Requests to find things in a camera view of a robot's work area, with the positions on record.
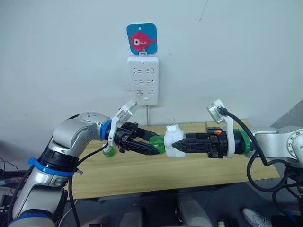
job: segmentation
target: white wall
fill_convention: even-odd
[[[67,117],[113,116],[131,97],[130,23],[158,29],[151,124],[211,120],[221,98],[268,126],[302,96],[301,0],[0,1],[0,140],[38,154]],[[146,124],[145,110],[132,119]]]

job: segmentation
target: pink fish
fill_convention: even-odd
[[[151,40],[145,33],[135,32],[132,35],[131,42],[134,49],[144,51],[144,49],[147,49],[151,43],[155,43],[156,39]]]

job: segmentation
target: white object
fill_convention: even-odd
[[[172,147],[174,142],[185,138],[185,133],[179,128],[178,124],[166,126],[166,132],[164,136],[165,153],[167,157],[185,157],[186,153],[177,150]]]
[[[222,116],[218,111],[219,107],[225,108],[222,101],[220,99],[217,99],[207,108],[207,110],[216,123],[220,123],[220,122],[226,123],[226,127],[227,127],[226,134],[227,134],[227,142],[228,142],[226,157],[232,158],[235,156],[235,136],[233,134],[233,119],[228,116],[226,117]]]
[[[255,212],[254,210],[244,208],[242,210],[244,219],[254,227],[272,227],[271,221]]]
[[[159,97],[159,59],[140,54],[127,59],[134,100],[139,105],[156,105]]]
[[[128,121],[128,119],[131,118],[131,116],[136,111],[137,103],[134,100],[129,100],[127,103],[122,106],[118,112],[115,114],[115,116],[112,118],[110,131],[108,135],[108,146],[104,149],[105,152],[109,152],[111,147],[115,144],[114,142],[114,135],[116,133],[116,130],[118,127],[120,127],[122,124]]]

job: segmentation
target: wall outlet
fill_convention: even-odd
[[[131,56],[127,59],[134,100],[138,105],[156,105],[159,99],[159,59]]]

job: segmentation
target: white cord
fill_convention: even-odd
[[[150,121],[148,119],[148,105],[146,105],[146,122],[147,122],[147,126],[150,126]]]
[[[71,211],[71,208],[62,216],[62,218],[61,218],[61,220],[60,220],[60,222],[59,222],[58,227],[61,227],[61,225],[62,225],[64,219],[65,219],[66,216],[70,213],[70,211]]]

